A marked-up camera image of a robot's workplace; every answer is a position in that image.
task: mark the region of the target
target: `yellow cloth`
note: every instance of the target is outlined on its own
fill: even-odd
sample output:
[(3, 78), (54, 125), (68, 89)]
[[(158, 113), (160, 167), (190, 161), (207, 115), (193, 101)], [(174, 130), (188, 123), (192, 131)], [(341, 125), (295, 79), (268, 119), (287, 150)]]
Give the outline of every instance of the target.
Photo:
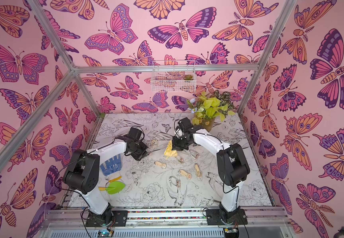
[(177, 151), (176, 150), (172, 150), (172, 140), (170, 140), (168, 142), (167, 148), (164, 152), (164, 155), (167, 156), (167, 158), (169, 157), (177, 157)]

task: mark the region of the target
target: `floral printed mat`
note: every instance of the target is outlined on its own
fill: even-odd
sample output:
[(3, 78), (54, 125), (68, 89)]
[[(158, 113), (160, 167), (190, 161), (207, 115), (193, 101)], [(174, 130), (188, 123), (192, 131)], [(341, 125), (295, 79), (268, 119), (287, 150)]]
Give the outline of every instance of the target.
[[(118, 180), (126, 185), (119, 193), (108, 195), (107, 201), (116, 207), (194, 207), (218, 206), (222, 198), (222, 181), (218, 176), (217, 159), (202, 146), (190, 146), (189, 151), (178, 152), (178, 157), (164, 156), (169, 140), (174, 134), (174, 121), (188, 113), (159, 114), (107, 114), (93, 147), (110, 143), (115, 136), (126, 134), (131, 126), (141, 126), (144, 142), (152, 154), (136, 161), (124, 154), (114, 156), (100, 165), (99, 187), (106, 187), (108, 180)], [(241, 188), (240, 206), (271, 206), (266, 187), (250, 149), (238, 115), (215, 121), (211, 134), (223, 141), (242, 146), (249, 163), (250, 174)], [(166, 164), (165, 168), (155, 162)], [(196, 176), (195, 164), (202, 173)], [(179, 173), (182, 169), (191, 174), (187, 179)], [(86, 206), (83, 199), (73, 194), (69, 207)]]

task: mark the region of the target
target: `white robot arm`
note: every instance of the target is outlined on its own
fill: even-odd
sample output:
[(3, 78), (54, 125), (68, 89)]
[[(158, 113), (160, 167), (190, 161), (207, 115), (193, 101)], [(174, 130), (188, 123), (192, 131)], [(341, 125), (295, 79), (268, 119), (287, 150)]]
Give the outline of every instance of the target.
[[(238, 209), (238, 193), (250, 173), (242, 148), (231, 145), (210, 135), (207, 130), (193, 126), (188, 118), (179, 121), (177, 135), (172, 139), (173, 150), (187, 150), (190, 144), (198, 144), (217, 157), (218, 174), (224, 183), (224, 195), (220, 203), (220, 215), (226, 223), (235, 221)], [(111, 206), (96, 186), (99, 165), (120, 153), (131, 153), (136, 160), (147, 156), (147, 146), (140, 140), (141, 131), (131, 128), (125, 136), (117, 137), (112, 143), (88, 151), (76, 150), (67, 167), (63, 182), (80, 193), (88, 203), (90, 214), (102, 226), (111, 221)]]

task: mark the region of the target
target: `wire basket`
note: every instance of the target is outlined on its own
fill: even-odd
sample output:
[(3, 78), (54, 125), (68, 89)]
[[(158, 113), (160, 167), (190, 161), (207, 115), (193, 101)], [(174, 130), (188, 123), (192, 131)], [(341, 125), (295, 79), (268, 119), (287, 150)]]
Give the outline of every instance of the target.
[[(159, 92), (165, 90), (167, 92), (189, 92), (196, 91), (196, 71), (194, 60), (175, 60), (175, 61), (192, 61), (191, 64), (173, 65), (173, 67), (164, 67), (164, 65), (156, 65), (156, 62), (162, 61), (164, 65), (168, 60), (153, 61), (153, 69), (151, 76), (152, 92)], [(192, 80), (184, 80), (187, 75), (192, 76)]]

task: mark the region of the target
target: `potted plant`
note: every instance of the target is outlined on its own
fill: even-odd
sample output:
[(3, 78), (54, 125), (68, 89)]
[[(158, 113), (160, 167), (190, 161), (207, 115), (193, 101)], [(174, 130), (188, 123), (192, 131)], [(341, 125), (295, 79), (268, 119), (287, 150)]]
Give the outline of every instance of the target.
[(189, 109), (194, 113), (193, 125), (201, 125), (208, 132), (212, 129), (216, 117), (224, 121), (227, 115), (234, 115), (233, 103), (230, 101), (230, 93), (220, 94), (218, 90), (214, 94), (205, 95), (204, 92), (198, 98), (192, 98), (189, 102)]

